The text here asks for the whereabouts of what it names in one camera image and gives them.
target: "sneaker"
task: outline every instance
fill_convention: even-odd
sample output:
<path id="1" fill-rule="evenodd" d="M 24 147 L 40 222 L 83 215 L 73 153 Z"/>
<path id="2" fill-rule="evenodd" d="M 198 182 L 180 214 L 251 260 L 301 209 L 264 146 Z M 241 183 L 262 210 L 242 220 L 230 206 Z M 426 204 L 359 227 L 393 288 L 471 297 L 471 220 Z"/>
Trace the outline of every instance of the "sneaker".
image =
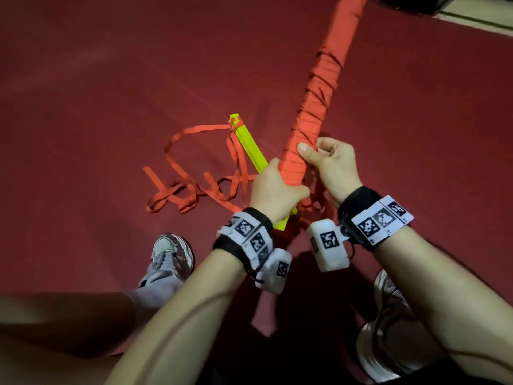
<path id="1" fill-rule="evenodd" d="M 358 358 L 370 378 L 390 381 L 446 357 L 384 270 L 374 281 L 374 298 L 378 317 L 363 326 L 356 340 Z"/>
<path id="2" fill-rule="evenodd" d="M 178 235 L 163 233 L 153 245 L 151 264 L 139 287 L 169 276 L 185 282 L 194 270 L 194 265 L 194 254 L 187 241 Z"/>

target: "sock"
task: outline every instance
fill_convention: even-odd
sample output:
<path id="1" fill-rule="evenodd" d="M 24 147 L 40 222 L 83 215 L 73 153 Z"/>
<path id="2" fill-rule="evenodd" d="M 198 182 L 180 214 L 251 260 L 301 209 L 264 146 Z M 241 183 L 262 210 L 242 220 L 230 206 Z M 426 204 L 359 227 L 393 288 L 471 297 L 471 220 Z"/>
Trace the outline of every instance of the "sock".
<path id="1" fill-rule="evenodd" d="M 126 293 L 135 307 L 135 330 L 140 330 L 183 286 L 175 276 L 160 278 Z"/>

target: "right hand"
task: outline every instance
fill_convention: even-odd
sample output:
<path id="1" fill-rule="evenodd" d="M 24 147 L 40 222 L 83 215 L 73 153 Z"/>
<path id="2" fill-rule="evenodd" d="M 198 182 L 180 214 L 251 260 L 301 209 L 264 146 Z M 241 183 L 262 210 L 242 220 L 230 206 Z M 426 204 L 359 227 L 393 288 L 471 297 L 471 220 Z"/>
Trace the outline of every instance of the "right hand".
<path id="1" fill-rule="evenodd" d="M 362 186 L 356 169 L 355 149 L 348 143 L 330 137 L 318 138 L 317 149 L 318 152 L 306 143 L 298 144 L 299 155 L 317 167 L 333 205 L 338 208 L 351 193 Z"/>

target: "red floor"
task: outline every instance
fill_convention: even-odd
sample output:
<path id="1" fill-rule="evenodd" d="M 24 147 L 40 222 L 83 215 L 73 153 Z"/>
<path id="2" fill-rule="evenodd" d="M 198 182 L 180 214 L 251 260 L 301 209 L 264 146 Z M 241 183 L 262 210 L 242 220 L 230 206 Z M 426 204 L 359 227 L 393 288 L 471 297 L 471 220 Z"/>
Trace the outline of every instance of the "red floor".
<path id="1" fill-rule="evenodd" d="M 230 213 L 206 198 L 185 215 L 146 213 L 156 189 L 142 167 L 172 181 L 167 139 L 234 112 L 279 156 L 334 2 L 0 0 L 0 291 L 133 288 L 163 231 L 202 260 Z M 509 302 L 511 64 L 508 37 L 369 0 L 323 126 L 355 145 L 364 183 Z M 223 138 L 190 136 L 174 154 L 197 178 L 230 174 Z M 309 247 L 299 237 L 290 250 Z M 362 250 L 353 265 L 368 280 L 379 269 Z M 330 277 L 330 292 L 347 299 L 358 285 L 346 275 L 340 287 Z M 332 297 L 306 278 L 290 277 L 313 301 Z M 273 301 L 253 321 L 266 334 Z"/>

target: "fingernail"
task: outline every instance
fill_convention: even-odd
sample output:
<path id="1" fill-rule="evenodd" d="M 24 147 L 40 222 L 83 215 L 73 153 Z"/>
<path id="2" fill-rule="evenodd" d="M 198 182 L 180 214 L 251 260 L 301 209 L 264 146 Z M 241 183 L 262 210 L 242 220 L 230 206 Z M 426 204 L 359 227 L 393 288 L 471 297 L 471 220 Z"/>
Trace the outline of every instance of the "fingernail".
<path id="1" fill-rule="evenodd" d="M 298 144 L 299 152 L 306 152 L 306 150 L 308 150 L 308 145 L 306 143 L 301 142 Z"/>

